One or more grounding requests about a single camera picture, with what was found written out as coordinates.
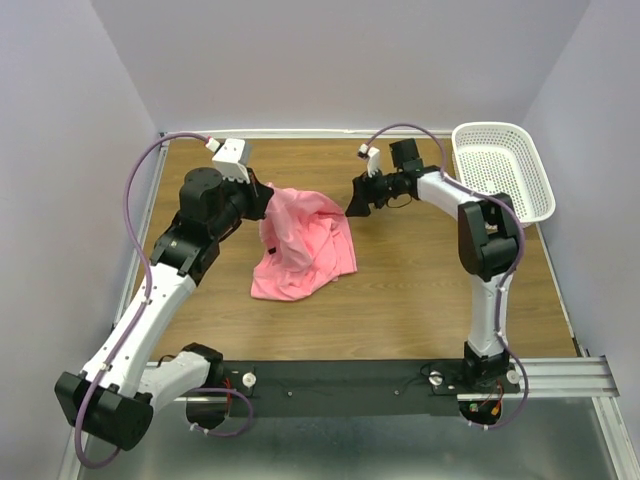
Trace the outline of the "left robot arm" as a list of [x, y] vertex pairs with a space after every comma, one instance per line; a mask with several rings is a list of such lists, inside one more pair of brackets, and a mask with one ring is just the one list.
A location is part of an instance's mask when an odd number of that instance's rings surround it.
[[64, 372], [54, 392], [75, 434], [92, 435], [129, 451], [146, 434], [160, 409], [196, 391], [233, 395], [223, 356], [192, 343], [156, 370], [150, 355], [181, 305], [195, 291], [220, 254], [220, 244], [245, 220], [266, 217], [273, 188], [250, 174], [247, 181], [224, 178], [214, 168], [189, 171], [179, 192], [179, 209], [169, 228], [143, 259], [144, 279], [108, 339], [80, 373]]

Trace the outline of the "pink t shirt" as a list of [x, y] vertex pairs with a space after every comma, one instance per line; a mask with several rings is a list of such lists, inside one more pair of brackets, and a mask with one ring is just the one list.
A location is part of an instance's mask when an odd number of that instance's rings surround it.
[[259, 237], [265, 252], [253, 270], [255, 299], [299, 301], [358, 271], [348, 219], [320, 192], [275, 188]]

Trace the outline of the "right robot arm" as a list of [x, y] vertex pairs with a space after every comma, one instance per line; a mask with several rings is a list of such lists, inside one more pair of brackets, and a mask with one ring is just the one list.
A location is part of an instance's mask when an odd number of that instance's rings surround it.
[[457, 222], [458, 256], [472, 284], [471, 330], [464, 344], [460, 379], [480, 392], [509, 370], [506, 312], [513, 274], [523, 256], [523, 230], [506, 194], [474, 193], [436, 166], [425, 166], [413, 139], [390, 145], [396, 171], [384, 174], [380, 151], [358, 149], [366, 170], [352, 181], [348, 217], [367, 217], [389, 200], [409, 195]]

